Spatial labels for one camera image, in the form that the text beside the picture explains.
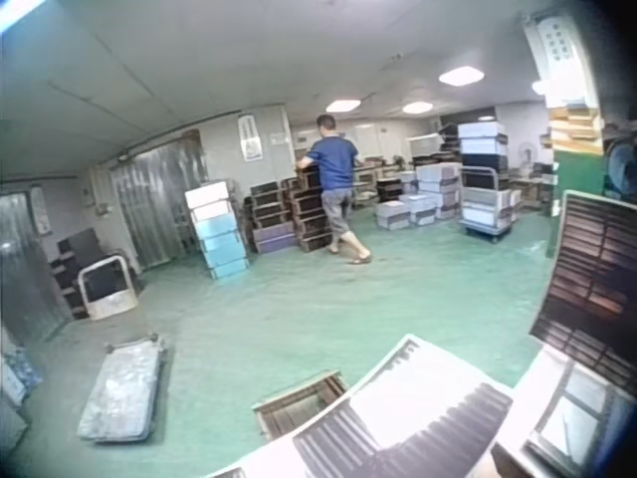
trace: man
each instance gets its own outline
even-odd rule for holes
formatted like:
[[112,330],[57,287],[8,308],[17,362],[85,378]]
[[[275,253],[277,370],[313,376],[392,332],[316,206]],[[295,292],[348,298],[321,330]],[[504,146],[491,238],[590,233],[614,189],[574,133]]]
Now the man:
[[347,222],[353,195],[354,161],[358,151],[351,141],[338,135],[333,116],[319,116],[317,126],[322,139],[312,146],[306,157],[297,162],[297,167],[303,169],[314,162],[318,166],[322,207],[332,233],[331,244],[327,249],[332,254],[338,254],[340,240],[356,252],[356,259],[351,264],[369,264],[371,252],[351,232]]

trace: green floor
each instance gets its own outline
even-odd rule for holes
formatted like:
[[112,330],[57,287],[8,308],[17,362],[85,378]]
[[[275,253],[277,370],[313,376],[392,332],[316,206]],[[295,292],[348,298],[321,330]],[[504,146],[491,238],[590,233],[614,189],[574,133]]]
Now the green floor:
[[[366,210],[354,227],[374,252],[370,266],[295,248],[213,282],[203,261],[191,258],[148,273],[133,312],[66,326],[34,353],[46,381],[27,400],[33,424],[12,455],[17,476],[215,471],[263,444],[251,411],[259,398],[327,368],[355,383],[406,333],[517,382],[538,350],[527,331],[550,269],[547,219],[523,216],[498,245],[466,236],[453,221],[377,230]],[[104,344],[148,331],[170,347],[151,438],[80,441],[76,429]]]

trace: poster on wall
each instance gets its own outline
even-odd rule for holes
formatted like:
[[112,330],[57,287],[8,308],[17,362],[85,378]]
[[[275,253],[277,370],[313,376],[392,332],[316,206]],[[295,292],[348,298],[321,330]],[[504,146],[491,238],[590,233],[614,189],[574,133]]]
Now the poster on wall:
[[257,123],[254,115],[242,115],[239,117],[239,138],[241,149],[246,161],[258,161],[263,159],[261,139],[257,132]]
[[51,230],[51,222],[49,221],[49,214],[47,213],[47,205],[44,200],[44,192],[42,187],[35,185],[31,187],[29,194],[31,198],[31,210],[33,211],[33,222],[36,224],[38,234],[46,236],[53,234]]

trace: stacked boxes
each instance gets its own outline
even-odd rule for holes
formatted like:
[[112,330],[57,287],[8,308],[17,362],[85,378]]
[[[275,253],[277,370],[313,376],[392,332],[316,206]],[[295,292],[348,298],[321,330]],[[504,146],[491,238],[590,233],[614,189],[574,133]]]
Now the stacked boxes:
[[322,208],[319,169],[312,165],[297,171],[297,187],[290,190],[290,204],[299,246],[305,252],[327,246],[331,229]]
[[478,187],[463,189],[462,219],[495,231],[511,227],[514,208],[510,190],[496,191]]
[[416,171],[402,171],[400,173],[403,194],[415,194],[418,192],[418,179]]
[[259,254],[296,246],[294,223],[290,213],[289,192],[277,182],[268,182],[250,188],[249,211],[252,237]]
[[450,219],[456,215],[460,200],[459,174],[459,166],[453,162],[416,168],[418,191],[436,204],[437,219]]
[[[464,166],[480,166],[493,169],[498,175],[498,188],[509,189],[509,140],[505,128],[497,121],[470,122],[458,126]],[[477,172],[465,173],[467,187],[494,189],[490,175]]]
[[215,181],[186,192],[186,203],[213,278],[249,267],[226,181]]
[[410,215],[409,206],[400,201],[376,204],[376,224],[390,231],[409,227]]
[[383,177],[376,179],[378,202],[396,201],[402,194],[402,182],[399,177]]
[[436,203],[426,194],[404,194],[400,202],[409,208],[409,222],[414,226],[433,224],[436,219]]

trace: doorway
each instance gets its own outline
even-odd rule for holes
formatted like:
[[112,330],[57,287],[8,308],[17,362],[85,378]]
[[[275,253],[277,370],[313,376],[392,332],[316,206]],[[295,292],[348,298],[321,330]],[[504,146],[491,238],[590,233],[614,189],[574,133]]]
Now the doorway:
[[2,322],[19,343],[41,342],[71,319],[25,193],[0,195],[0,276]]
[[198,250],[185,192],[206,182],[198,136],[143,152],[111,177],[142,268]]

